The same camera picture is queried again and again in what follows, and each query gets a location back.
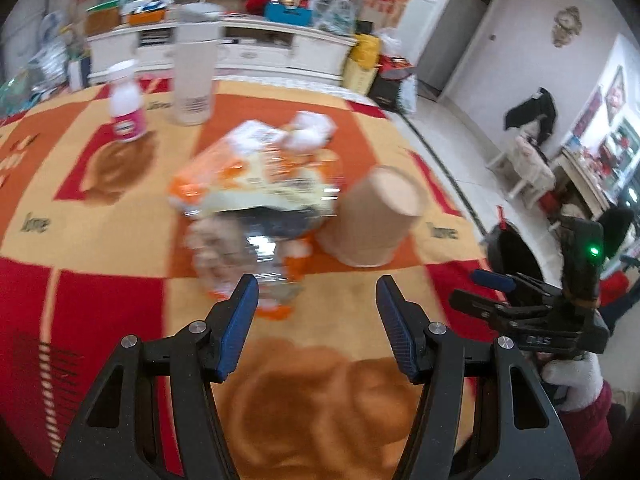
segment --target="blue gripper pad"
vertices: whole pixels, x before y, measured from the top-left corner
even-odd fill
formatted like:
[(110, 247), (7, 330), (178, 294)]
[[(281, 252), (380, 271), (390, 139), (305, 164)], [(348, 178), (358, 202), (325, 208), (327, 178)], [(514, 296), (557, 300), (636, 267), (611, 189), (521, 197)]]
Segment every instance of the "blue gripper pad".
[(242, 276), (231, 297), (216, 303), (207, 316), (210, 344), (216, 356), (215, 374), (223, 382), (238, 366), (244, 341), (258, 306), (258, 281), (252, 274)]
[(420, 361), (426, 355), (424, 330), (429, 318), (418, 304), (404, 299), (391, 276), (382, 276), (376, 283), (376, 304), (398, 368), (417, 383), (424, 371)]
[(499, 290), (505, 294), (509, 294), (516, 290), (516, 282), (509, 276), (504, 274), (496, 274), (490, 270), (475, 269), (471, 272), (471, 281), (476, 285)]

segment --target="silver screw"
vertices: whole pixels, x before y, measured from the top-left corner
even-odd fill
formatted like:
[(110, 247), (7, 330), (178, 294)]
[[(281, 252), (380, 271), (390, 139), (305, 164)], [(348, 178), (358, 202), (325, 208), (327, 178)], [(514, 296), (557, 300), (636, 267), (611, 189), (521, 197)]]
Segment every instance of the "silver screw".
[(207, 329), (207, 324), (204, 321), (194, 321), (189, 325), (189, 332), (192, 334), (200, 334)]
[(500, 345), (502, 348), (505, 348), (507, 350), (511, 350), (513, 348), (513, 341), (511, 340), (510, 337), (501, 335), (498, 338), (498, 345)]
[(126, 335), (120, 340), (120, 344), (123, 348), (131, 348), (138, 343), (138, 338), (134, 335)]
[(442, 335), (447, 331), (447, 327), (439, 322), (429, 323), (429, 332), (435, 335)]

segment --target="gray door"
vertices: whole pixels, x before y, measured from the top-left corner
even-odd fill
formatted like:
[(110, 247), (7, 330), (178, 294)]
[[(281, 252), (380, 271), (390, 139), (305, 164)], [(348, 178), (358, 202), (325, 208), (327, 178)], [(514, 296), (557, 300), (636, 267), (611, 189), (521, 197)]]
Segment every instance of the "gray door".
[(420, 81), (442, 91), (473, 38), (489, 0), (449, 0), (417, 67)]

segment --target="black floor border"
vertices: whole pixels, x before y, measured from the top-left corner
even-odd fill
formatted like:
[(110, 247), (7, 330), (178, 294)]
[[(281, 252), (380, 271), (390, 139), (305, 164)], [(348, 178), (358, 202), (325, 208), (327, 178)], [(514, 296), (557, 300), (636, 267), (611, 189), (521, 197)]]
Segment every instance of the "black floor border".
[(453, 186), (453, 189), (456, 190), (456, 193), (460, 197), (460, 200), (462, 200), (462, 203), (465, 205), (466, 210), (469, 211), (469, 214), (471, 215), (471, 218), (474, 221), (474, 224), (476, 224), (476, 227), (480, 231), (480, 234), (482, 236), (486, 236), (487, 230), (482, 225), (482, 222), (478, 217), (478, 213), (476, 213), (476, 210), (473, 208), (473, 206), (471, 205), (471, 202), (469, 202), (468, 198), (466, 197), (465, 192), (462, 191), (462, 189), (460, 188), (456, 180), (453, 178), (453, 175), (451, 174), (449, 169), (444, 165), (444, 162), (442, 161), (442, 159), (438, 156), (438, 154), (435, 151), (433, 151), (433, 148), (431, 147), (431, 145), (424, 139), (420, 131), (418, 131), (418, 128), (414, 126), (414, 124), (407, 118), (407, 116), (404, 115), (402, 112), (398, 112), (398, 115), (402, 117), (402, 120), (406, 123), (406, 125), (409, 128), (411, 128), (411, 130), (414, 132), (416, 137), (418, 137), (418, 139), (420, 140), (422, 145), (425, 147), (425, 149), (433, 157), (433, 160), (436, 161), (436, 164), (440, 167), (440, 169), (442, 170), (442, 173), (444, 173), (447, 179), (449, 179), (449, 182)]

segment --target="pink bottle label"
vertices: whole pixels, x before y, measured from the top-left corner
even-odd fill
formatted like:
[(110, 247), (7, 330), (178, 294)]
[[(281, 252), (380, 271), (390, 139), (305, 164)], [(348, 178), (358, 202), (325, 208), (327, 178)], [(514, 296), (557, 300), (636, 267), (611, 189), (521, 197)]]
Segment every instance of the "pink bottle label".
[(117, 140), (127, 142), (146, 133), (145, 113), (142, 108), (130, 114), (113, 118), (113, 133)]

